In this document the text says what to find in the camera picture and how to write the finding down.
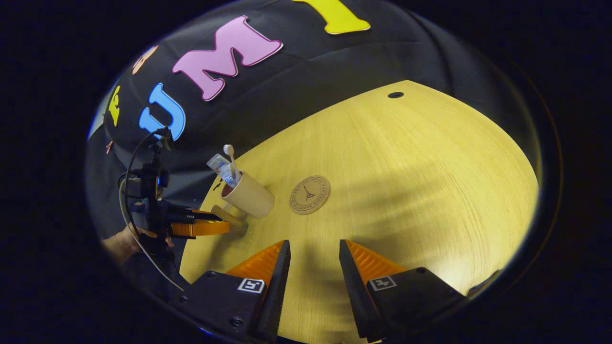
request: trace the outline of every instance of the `toothbrush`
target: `toothbrush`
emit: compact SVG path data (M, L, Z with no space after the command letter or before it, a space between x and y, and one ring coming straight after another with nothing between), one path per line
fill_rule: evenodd
M225 146L223 146L223 151L231 158L231 164L234 165L234 172L236 174L237 182L238 180L240 180L240 173L238 172L238 167L236 167L236 162L234 161L234 146L232 146L231 144L226 144Z

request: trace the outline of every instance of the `wooden table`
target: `wooden table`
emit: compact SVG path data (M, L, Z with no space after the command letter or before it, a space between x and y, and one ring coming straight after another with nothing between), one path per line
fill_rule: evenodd
M404 96L391 99L392 92ZM425 266L466 294L512 258L538 195L536 176L508 134L464 103L411 81L313 114L236 163L270 190L275 206L263 219L246 217L245 234L188 241L181 274L193 282L210 269L225 272L289 239L278 333L307 343L366 342L353 321L340 239L407 269ZM316 174L329 180L329 200L310 215L293 213L292 189ZM201 210L224 204L221 189L208 191Z

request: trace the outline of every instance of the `dark background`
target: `dark background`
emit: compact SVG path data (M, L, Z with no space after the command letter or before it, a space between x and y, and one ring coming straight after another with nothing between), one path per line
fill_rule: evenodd
M222 1L11 2L2 117L9 342L194 342L201 335L137 293L101 250L84 205L84 142L118 72L165 34ZM603 1L412 1L408 9L525 71L555 118L564 186L539 258L506 294L427 341L604 342L611 337L609 49ZM16 143L25 139L24 144ZM17 168L23 163L28 167ZM82 228L82 236L67 228Z

